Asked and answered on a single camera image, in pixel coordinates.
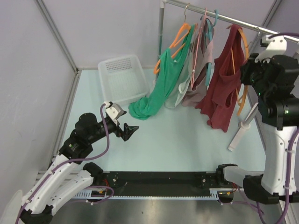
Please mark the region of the red tank top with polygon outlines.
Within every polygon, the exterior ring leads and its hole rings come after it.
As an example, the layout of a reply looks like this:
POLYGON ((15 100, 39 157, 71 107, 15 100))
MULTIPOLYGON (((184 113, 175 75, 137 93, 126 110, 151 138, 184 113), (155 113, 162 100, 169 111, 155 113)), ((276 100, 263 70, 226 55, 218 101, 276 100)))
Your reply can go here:
POLYGON ((220 56, 214 60, 214 73, 206 95, 195 106, 201 114, 208 116, 206 122, 213 129, 228 131, 241 88, 240 68, 249 57, 243 29, 231 25, 228 39, 220 56))

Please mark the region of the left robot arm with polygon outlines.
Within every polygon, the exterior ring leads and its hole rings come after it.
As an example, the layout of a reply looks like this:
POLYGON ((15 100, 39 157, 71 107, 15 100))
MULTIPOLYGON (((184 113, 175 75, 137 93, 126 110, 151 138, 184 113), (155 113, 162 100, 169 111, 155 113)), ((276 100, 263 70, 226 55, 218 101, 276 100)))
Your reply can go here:
POLYGON ((60 208, 84 189, 113 193, 110 186, 101 186, 103 170, 93 160, 108 152, 111 133, 128 141, 139 129, 128 124, 120 128, 118 118, 124 114, 118 104, 108 101, 100 107, 101 122, 93 113, 82 114, 47 171, 23 196, 15 222, 49 224, 60 208))

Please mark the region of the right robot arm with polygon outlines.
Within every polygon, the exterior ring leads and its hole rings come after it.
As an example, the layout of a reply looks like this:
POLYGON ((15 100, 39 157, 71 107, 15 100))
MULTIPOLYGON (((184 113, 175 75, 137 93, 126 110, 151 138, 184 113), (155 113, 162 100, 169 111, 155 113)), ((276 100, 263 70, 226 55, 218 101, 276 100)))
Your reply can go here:
POLYGON ((277 204, 280 200, 297 203, 294 160, 298 139, 293 140, 292 135, 299 127, 299 99, 292 90, 299 76, 299 63, 286 55, 259 61, 258 55, 251 54, 240 71, 241 83, 252 86, 258 97, 266 147, 264 171, 222 164, 216 170, 215 181, 220 187, 240 184, 250 200, 262 204, 277 204))

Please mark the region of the teal hanger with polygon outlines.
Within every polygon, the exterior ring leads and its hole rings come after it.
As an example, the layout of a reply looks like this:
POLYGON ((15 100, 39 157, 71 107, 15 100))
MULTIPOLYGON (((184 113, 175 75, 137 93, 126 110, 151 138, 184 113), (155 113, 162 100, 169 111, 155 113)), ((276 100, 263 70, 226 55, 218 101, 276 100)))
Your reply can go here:
POLYGON ((218 21, 218 10, 214 10, 215 20, 214 23, 211 22, 209 18, 206 17, 204 22, 204 29, 201 35, 201 48, 203 59, 200 65, 200 75, 201 82, 204 81, 205 86, 209 86, 211 74, 212 74, 212 63, 213 63, 213 37, 214 37, 214 27, 218 21))

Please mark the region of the pink hanger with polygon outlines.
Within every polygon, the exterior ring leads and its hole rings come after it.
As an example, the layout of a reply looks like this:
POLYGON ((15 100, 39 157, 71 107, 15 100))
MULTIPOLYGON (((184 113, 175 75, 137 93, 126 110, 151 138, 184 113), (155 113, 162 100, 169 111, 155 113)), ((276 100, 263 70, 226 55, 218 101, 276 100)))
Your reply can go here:
POLYGON ((198 56, 198 49, 200 46, 200 39, 201 39, 201 35, 202 35, 202 31, 204 29, 204 22, 206 19, 206 13, 207 13, 207 8, 205 8, 205 12, 202 15, 201 19, 200 19, 200 25, 199 25, 199 30, 196 36, 196 39, 194 41, 194 53, 193 53, 193 67, 192 67, 192 75, 191 75, 191 88, 193 88, 194 85, 194 78, 195 78, 195 70, 196 70, 196 64, 197 64, 197 56, 198 56))

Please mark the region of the orange hanger with green shirt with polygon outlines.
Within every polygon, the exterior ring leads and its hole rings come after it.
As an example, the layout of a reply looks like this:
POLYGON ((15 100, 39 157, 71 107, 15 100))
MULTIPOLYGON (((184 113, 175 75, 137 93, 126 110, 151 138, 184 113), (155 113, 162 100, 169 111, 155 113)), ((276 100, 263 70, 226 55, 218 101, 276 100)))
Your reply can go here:
MULTIPOLYGON (((158 73, 160 71, 160 56, 162 53, 162 38, 163 38, 163 27, 164 27, 164 9, 166 6, 166 0, 160 1, 160 8, 159 8, 159 21, 158 21, 158 60, 154 67, 154 74, 158 76, 158 73)), ((184 23, 180 27, 179 31, 177 32, 173 42, 169 46, 170 49, 176 48, 183 40, 184 38, 189 34, 191 26, 187 24, 186 22, 186 14, 184 13, 184 23)))

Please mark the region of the white plastic basket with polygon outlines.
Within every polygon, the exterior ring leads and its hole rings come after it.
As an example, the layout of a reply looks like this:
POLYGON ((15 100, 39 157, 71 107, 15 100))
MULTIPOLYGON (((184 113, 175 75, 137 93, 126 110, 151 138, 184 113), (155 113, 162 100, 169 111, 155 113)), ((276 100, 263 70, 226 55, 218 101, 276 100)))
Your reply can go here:
POLYGON ((145 97, 149 84, 136 55, 120 56, 98 64, 105 101, 127 105, 145 97))

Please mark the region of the metal clothes rack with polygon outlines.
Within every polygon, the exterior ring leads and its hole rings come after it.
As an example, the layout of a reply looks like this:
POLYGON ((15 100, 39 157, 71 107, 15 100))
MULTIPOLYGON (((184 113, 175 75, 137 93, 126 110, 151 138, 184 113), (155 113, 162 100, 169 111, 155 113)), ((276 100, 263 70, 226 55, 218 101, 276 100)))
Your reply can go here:
MULTIPOLYGON (((258 37, 260 37, 262 34, 265 35, 273 35, 276 34, 275 31, 269 30, 265 27, 261 27, 258 25, 254 25, 248 22, 244 22, 241 20, 237 20, 228 16, 224 16, 221 14, 217 14, 216 12, 213 11, 208 11, 203 8, 197 7, 195 5, 189 4, 182 2, 180 0, 161 0, 160 1, 160 6, 159 6, 159 22, 158 22, 158 50, 157 50, 157 55, 161 55, 162 51, 162 37, 163 37, 163 24, 164 24, 164 8, 166 4, 171 4, 177 7, 185 8, 193 12, 197 12, 203 15, 207 15, 213 18, 217 18, 218 20, 228 22, 230 24, 236 24, 239 25, 243 28, 247 28, 249 30, 256 31, 258 33, 258 37)), ((250 113, 248 114, 247 118, 240 122, 240 127, 239 130, 236 132, 234 138, 232 139, 231 143, 228 146, 228 150, 234 151, 239 144, 240 140, 244 136, 247 130, 250 129, 250 122, 253 120, 253 118, 257 115, 257 104, 254 104, 252 107, 250 113)))

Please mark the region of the white hanging garment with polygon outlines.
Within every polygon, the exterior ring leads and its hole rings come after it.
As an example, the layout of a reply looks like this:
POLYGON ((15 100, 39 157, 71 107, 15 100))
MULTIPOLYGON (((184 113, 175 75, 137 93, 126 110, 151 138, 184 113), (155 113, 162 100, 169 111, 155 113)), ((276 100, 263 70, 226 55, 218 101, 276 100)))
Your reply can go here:
POLYGON ((184 66, 179 74, 174 89, 164 103, 166 108, 173 109, 183 100, 191 81, 192 62, 193 56, 192 53, 189 53, 186 57, 184 66))

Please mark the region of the green hanging shirt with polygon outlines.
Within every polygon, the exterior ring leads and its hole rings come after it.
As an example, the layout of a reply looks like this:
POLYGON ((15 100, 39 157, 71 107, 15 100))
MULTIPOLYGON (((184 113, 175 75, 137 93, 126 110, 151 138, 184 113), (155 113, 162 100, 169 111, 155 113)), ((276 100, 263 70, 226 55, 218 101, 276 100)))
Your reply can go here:
POLYGON ((193 33, 197 25, 191 25, 190 30, 178 41, 181 47, 174 53, 168 47, 159 57, 158 76, 152 93, 129 105, 130 115, 139 120, 155 116, 173 91, 184 66, 193 33))

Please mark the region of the mauve hanging garment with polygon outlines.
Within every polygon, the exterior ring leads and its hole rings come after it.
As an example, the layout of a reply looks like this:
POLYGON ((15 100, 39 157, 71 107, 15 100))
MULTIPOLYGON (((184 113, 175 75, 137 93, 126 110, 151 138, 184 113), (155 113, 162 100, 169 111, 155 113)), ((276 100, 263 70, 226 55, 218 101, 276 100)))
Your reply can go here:
POLYGON ((194 75, 183 98, 182 106, 195 107, 207 93, 213 63, 214 27, 209 18, 202 18, 193 54, 194 75))

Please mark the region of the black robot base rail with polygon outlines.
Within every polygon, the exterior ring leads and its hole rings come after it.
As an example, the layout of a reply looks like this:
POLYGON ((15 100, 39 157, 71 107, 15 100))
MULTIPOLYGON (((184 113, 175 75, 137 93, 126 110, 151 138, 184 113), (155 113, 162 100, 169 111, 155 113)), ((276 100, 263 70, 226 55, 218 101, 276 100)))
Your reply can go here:
POLYGON ((199 198, 233 197, 237 185, 223 179, 219 166, 207 172, 104 172, 94 163, 61 186, 50 201, 67 202, 74 197, 97 202, 104 197, 199 198))

